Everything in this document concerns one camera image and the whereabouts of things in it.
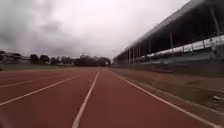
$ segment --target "railing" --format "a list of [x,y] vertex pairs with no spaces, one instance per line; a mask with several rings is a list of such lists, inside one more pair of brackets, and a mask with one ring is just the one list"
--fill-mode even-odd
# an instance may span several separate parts
[[164,51],[159,51],[156,53],[152,53],[147,55],[148,57],[153,57],[156,55],[163,55],[163,54],[172,54],[172,53],[185,53],[185,52],[192,52],[192,51],[197,51],[197,50],[202,50],[202,49],[206,49],[206,48],[210,48],[213,45],[222,45],[224,44],[224,35],[222,36],[218,36],[218,37],[213,37],[213,38],[209,38],[206,40],[202,40],[202,41],[198,41],[192,44],[187,44],[184,46],[180,46],[180,47],[176,47],[173,49],[167,49]]

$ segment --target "running track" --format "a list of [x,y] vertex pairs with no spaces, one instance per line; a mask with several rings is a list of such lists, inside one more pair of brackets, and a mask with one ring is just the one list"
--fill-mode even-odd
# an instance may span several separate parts
[[106,68],[0,73],[0,128],[212,127]]

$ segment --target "grass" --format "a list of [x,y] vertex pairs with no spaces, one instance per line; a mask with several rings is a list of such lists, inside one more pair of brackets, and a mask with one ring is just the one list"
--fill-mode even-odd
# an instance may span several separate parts
[[2,71],[58,69],[69,67],[74,66],[53,66],[53,65],[39,65],[39,64],[0,64],[0,68],[2,68]]
[[112,71],[139,82],[146,83],[149,86],[170,93],[174,96],[224,113],[224,102],[217,101],[213,98],[213,96],[224,97],[224,93],[222,92],[190,86],[181,86],[170,82],[156,81],[149,76],[144,77],[142,75],[136,75],[134,72],[125,72],[117,69],[112,69]]

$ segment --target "track lane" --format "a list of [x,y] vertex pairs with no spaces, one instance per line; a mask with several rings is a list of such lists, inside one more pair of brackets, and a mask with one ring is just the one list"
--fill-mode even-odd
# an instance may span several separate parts
[[79,128],[211,128],[109,71],[100,74]]
[[25,81],[35,80],[38,78],[44,78],[44,77],[50,77],[50,76],[56,76],[60,74],[64,74],[65,71],[56,70],[54,72],[48,72],[48,71],[42,71],[39,73],[32,73],[32,74],[26,74],[24,75],[15,75],[14,77],[9,78],[0,78],[0,86],[4,85],[10,85],[10,84],[16,84],[16,83],[22,83]]
[[44,88],[48,85],[57,83],[59,81],[62,81],[69,77],[73,77],[75,75],[81,75],[81,74],[76,71],[71,71],[62,76],[50,77],[47,79],[39,79],[30,83],[24,83],[20,85],[0,88],[0,103],[5,102],[7,100],[11,100],[15,97],[19,97],[21,95],[25,95],[29,92]]
[[70,128],[95,77],[95,70],[35,95],[0,106],[4,128]]

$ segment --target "cloud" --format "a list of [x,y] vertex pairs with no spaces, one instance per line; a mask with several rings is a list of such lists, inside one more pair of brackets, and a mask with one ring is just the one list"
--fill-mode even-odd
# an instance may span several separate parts
[[3,50],[114,57],[188,0],[0,0]]

